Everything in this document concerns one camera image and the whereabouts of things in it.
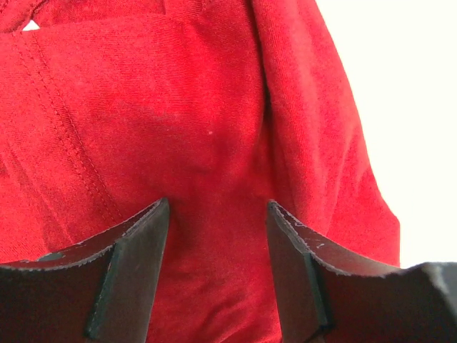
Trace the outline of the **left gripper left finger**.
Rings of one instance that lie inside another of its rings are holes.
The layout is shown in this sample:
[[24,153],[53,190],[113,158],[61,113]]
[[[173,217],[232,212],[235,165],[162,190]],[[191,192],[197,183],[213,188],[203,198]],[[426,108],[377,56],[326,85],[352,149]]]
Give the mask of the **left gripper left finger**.
[[3,342],[144,342],[169,229],[160,199],[35,261],[1,265]]

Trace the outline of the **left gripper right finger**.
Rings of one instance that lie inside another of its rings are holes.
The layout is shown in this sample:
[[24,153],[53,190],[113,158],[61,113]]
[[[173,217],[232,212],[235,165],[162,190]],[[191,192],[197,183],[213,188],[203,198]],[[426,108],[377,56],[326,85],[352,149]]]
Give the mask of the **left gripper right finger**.
[[284,342],[454,342],[456,264],[407,269],[354,253],[268,204]]

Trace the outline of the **red t shirt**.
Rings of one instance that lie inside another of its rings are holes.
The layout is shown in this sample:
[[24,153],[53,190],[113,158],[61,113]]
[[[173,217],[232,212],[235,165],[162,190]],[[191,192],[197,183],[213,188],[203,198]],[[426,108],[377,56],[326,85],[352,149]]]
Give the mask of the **red t shirt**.
[[83,241],[166,197],[149,342],[280,342],[271,199],[399,263],[314,1],[3,1],[1,260]]

